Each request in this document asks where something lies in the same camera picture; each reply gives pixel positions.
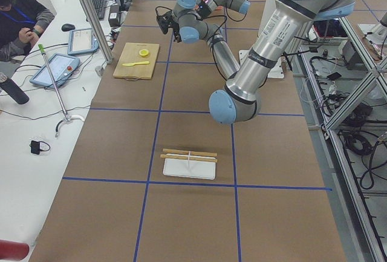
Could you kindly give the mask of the yellow lemon slice toy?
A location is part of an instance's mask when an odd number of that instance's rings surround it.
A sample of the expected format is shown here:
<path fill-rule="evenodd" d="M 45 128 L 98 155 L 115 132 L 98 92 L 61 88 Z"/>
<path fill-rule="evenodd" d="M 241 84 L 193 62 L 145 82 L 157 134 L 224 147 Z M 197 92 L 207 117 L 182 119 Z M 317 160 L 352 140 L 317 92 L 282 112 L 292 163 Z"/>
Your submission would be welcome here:
<path fill-rule="evenodd" d="M 149 55 L 149 50 L 148 49 L 141 49 L 138 53 L 141 57 L 146 57 Z"/>

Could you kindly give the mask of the bamboo cutting board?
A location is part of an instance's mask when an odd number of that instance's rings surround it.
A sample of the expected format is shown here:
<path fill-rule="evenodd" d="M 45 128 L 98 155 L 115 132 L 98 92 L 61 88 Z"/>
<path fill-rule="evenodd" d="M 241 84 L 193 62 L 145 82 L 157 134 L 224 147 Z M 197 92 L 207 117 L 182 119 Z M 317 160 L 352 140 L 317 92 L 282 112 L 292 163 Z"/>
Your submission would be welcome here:
<path fill-rule="evenodd" d="M 141 57 L 138 53 L 141 49 L 148 49 L 149 55 Z M 123 47 L 123 51 L 113 72 L 113 77 L 118 79 L 152 79 L 159 49 L 159 44 L 127 42 Z M 123 63 L 141 61 L 149 61 L 150 64 L 136 65 L 133 67 L 122 66 Z"/>

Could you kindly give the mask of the wooden rack stick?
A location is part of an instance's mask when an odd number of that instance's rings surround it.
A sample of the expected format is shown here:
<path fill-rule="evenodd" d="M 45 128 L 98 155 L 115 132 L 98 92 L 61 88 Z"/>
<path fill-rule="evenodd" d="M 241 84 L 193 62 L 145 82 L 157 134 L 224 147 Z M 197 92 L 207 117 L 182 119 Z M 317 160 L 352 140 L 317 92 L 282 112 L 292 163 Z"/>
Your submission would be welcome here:
<path fill-rule="evenodd" d="M 162 159 L 177 159 L 177 160 L 190 160 L 198 162 L 217 162 L 218 159 L 215 157 L 205 157 L 205 156 L 187 156 L 179 154 L 161 154 Z"/>
<path fill-rule="evenodd" d="M 162 149 L 163 153 L 166 154 L 181 154 L 181 155 L 191 155 L 191 156 L 203 156 L 203 157 L 216 157 L 218 154 L 215 152 L 201 152 L 201 151 L 187 151 L 179 149 Z"/>

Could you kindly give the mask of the black computer mouse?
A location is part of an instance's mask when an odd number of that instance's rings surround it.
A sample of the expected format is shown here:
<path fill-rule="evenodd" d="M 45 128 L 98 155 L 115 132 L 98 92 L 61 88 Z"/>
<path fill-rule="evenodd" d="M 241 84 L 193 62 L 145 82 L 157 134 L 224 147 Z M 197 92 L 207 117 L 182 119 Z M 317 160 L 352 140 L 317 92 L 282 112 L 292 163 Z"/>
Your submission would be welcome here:
<path fill-rule="evenodd" d="M 75 26 L 73 24 L 63 24 L 61 30 L 63 32 L 74 30 Z"/>

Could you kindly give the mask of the black keyboard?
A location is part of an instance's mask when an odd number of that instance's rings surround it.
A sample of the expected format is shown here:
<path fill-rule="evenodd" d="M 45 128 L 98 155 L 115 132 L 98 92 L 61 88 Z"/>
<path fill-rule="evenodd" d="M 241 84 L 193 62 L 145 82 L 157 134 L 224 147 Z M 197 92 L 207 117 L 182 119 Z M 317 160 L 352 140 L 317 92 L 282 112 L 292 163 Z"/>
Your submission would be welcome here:
<path fill-rule="evenodd" d="M 107 0 L 91 0 L 98 19 L 102 20 L 105 17 Z"/>

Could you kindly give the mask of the wooden rack stick near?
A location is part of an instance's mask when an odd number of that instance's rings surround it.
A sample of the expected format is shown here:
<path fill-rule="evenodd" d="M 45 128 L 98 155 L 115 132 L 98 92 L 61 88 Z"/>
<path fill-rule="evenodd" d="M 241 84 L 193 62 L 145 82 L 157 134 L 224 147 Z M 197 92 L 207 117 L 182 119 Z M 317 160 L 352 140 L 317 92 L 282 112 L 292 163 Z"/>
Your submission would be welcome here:
<path fill-rule="evenodd" d="M 177 159 L 177 160 L 190 160 L 198 162 L 217 162 L 218 159 L 215 157 L 205 157 L 205 156 L 187 156 L 179 154 L 161 154 L 162 159 Z"/>

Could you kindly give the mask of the black power adapter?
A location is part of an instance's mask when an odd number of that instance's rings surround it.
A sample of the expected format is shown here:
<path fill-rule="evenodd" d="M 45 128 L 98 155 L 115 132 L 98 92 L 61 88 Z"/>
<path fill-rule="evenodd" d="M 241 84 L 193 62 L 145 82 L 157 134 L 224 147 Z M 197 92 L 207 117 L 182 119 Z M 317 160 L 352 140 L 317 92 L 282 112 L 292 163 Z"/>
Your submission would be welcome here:
<path fill-rule="evenodd" d="M 112 5 L 109 7 L 108 22 L 110 27 L 119 27 L 121 20 L 121 11 L 119 5 Z"/>

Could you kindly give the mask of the black bottle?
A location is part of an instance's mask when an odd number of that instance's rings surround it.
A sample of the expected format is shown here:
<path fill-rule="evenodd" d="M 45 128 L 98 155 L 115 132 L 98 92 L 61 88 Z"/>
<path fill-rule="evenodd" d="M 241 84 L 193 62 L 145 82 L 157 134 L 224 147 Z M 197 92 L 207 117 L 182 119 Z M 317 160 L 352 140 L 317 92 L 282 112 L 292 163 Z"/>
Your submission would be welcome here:
<path fill-rule="evenodd" d="M 23 105 L 30 100 L 26 93 L 3 72 L 1 72 L 1 89 L 20 105 Z"/>

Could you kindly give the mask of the white rectangular tray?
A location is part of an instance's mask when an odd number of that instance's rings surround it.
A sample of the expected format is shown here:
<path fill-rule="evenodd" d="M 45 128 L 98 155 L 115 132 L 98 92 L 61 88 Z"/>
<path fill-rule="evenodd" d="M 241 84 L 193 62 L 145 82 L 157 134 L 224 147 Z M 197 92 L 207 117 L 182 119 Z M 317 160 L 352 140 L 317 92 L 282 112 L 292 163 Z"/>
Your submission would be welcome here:
<path fill-rule="evenodd" d="M 205 161 L 166 159 L 163 174 L 174 177 L 214 180 L 216 162 L 215 159 Z"/>

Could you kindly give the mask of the red cylinder object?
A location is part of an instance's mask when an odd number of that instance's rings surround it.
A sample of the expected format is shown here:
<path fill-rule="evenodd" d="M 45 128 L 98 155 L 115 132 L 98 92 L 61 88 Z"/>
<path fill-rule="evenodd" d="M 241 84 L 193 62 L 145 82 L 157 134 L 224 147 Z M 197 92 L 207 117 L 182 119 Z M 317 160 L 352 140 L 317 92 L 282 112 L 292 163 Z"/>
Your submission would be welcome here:
<path fill-rule="evenodd" d="M 30 247 L 26 243 L 0 241 L 1 260 L 21 261 L 28 255 L 29 251 Z"/>

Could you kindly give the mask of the metal reacher grabber stick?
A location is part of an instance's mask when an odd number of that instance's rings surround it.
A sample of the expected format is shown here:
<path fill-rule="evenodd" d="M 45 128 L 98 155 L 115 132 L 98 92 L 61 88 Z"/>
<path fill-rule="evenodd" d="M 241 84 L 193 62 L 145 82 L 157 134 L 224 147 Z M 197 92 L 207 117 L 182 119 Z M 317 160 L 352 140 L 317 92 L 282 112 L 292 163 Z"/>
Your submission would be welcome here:
<path fill-rule="evenodd" d="M 85 121 L 85 118 L 81 115 L 69 115 L 67 109 L 65 108 L 65 105 L 64 105 L 64 102 L 62 100 L 62 97 L 60 95 L 60 92 L 59 92 L 59 89 L 58 89 L 58 86 L 56 84 L 56 81 L 55 81 L 55 78 L 54 78 L 54 75 L 53 75 L 53 72 L 50 68 L 50 64 L 49 64 L 49 61 L 48 61 L 48 58 L 47 58 L 47 54 L 44 50 L 44 46 L 42 44 L 39 44 L 38 45 L 39 47 L 39 50 L 41 52 L 41 55 L 45 61 L 45 66 L 48 70 L 48 74 L 50 75 L 50 79 L 52 81 L 52 86 L 54 87 L 54 90 L 56 92 L 56 95 L 57 95 L 57 98 L 59 100 L 59 103 L 60 103 L 60 107 L 61 107 L 61 110 L 62 110 L 62 113 L 64 115 L 64 118 L 59 121 L 59 123 L 56 125 L 56 128 L 55 128 L 55 138 L 58 138 L 59 137 L 59 130 L 60 130 L 60 126 L 63 125 L 64 123 L 70 123 L 72 122 L 73 120 L 81 120 L 82 122 Z"/>

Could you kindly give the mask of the wooden rack stick far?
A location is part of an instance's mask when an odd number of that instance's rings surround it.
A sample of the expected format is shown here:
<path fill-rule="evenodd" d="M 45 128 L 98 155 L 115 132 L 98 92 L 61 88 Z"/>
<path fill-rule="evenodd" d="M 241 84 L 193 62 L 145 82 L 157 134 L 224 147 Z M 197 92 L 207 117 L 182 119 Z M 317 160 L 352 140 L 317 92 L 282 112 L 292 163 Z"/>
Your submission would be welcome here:
<path fill-rule="evenodd" d="M 203 156 L 203 157 L 216 157 L 218 154 L 215 152 L 201 152 L 201 151 L 187 151 L 179 149 L 162 149 L 163 153 L 166 154 L 181 154 L 181 155 L 191 155 L 191 156 Z"/>

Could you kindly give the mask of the aluminium frame post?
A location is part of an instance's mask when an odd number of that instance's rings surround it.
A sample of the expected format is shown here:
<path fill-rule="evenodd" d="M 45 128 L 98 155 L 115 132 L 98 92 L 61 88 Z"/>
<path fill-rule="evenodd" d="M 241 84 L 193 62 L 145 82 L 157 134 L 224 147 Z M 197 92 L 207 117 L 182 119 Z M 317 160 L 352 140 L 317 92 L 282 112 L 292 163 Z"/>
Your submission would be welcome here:
<path fill-rule="evenodd" d="M 102 26 L 97 17 L 97 13 L 94 9 L 93 3 L 91 0 L 79 0 L 80 4 L 85 12 L 86 18 L 91 25 L 91 28 L 96 36 L 100 49 L 103 53 L 105 61 L 107 64 L 110 64 L 113 60 L 111 50 L 109 48 L 108 42 L 105 38 Z"/>

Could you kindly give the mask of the yellow plastic knife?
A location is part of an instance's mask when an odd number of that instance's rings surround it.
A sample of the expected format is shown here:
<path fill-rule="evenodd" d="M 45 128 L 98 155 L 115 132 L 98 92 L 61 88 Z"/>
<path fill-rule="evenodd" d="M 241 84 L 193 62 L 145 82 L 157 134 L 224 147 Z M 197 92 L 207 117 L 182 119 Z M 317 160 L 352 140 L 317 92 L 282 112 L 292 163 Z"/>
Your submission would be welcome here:
<path fill-rule="evenodd" d="M 130 62 L 130 63 L 123 63 L 122 66 L 124 67 L 133 67 L 136 65 L 149 65 L 149 61 L 141 61 L 141 62 Z"/>

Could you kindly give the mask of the teach pendant near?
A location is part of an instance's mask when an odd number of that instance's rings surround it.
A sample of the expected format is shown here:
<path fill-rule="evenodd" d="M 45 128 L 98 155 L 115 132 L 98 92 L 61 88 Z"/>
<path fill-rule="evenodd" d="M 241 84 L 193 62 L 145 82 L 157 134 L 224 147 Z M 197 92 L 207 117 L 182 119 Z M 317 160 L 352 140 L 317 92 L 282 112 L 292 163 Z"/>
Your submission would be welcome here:
<path fill-rule="evenodd" d="M 78 57 L 59 53 L 53 54 L 48 62 L 58 87 L 62 86 L 80 65 Z M 40 70 L 30 79 L 30 83 L 38 87 L 54 88 L 46 65 L 41 66 Z"/>

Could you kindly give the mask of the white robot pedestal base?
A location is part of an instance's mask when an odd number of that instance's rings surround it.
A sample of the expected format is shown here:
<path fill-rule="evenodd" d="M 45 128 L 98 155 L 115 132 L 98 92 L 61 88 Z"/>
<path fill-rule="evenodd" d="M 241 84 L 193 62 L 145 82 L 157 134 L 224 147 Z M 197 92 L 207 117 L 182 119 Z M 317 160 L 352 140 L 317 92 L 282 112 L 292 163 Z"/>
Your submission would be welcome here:
<path fill-rule="evenodd" d="M 242 63 L 247 58 L 248 52 L 249 52 L 248 50 L 239 50 L 238 56 L 239 56 L 239 64 L 240 65 L 242 65 Z M 285 77 L 284 71 L 282 69 L 281 58 L 279 58 L 275 67 L 270 70 L 267 77 L 270 79 L 283 79 Z"/>

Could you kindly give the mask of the seated person in black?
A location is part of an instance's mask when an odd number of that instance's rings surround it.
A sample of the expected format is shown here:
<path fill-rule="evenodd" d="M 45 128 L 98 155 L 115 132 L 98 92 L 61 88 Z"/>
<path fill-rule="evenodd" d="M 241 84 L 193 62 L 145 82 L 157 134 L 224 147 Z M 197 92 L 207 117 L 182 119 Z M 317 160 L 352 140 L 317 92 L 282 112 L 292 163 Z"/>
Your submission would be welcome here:
<path fill-rule="evenodd" d="M 53 20 L 37 0 L 1 0 L 1 61 L 29 54 Z"/>

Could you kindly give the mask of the teach pendant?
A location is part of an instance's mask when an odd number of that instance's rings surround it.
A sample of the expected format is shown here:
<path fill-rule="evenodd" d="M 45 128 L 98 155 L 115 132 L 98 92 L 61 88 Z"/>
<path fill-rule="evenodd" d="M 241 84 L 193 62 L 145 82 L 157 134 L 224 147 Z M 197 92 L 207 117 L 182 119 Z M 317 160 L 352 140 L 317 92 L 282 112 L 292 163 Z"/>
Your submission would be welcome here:
<path fill-rule="evenodd" d="M 91 28 L 71 30 L 68 39 L 67 54 L 76 56 L 94 53 L 98 50 L 99 43 Z"/>
<path fill-rule="evenodd" d="M 48 62 L 58 87 L 62 86 L 80 65 L 78 57 L 59 53 L 53 54 Z M 46 65 L 41 66 L 40 70 L 30 79 L 30 83 L 38 87 L 54 88 Z"/>

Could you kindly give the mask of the teach pendant far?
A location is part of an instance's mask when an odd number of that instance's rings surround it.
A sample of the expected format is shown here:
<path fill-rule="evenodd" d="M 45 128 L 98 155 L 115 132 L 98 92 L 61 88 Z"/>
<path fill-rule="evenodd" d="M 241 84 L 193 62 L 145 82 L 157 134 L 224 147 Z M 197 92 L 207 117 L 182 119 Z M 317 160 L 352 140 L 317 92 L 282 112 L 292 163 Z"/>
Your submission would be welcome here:
<path fill-rule="evenodd" d="M 68 39 L 67 54 L 76 56 L 94 53 L 98 50 L 99 43 L 91 28 L 71 30 Z"/>

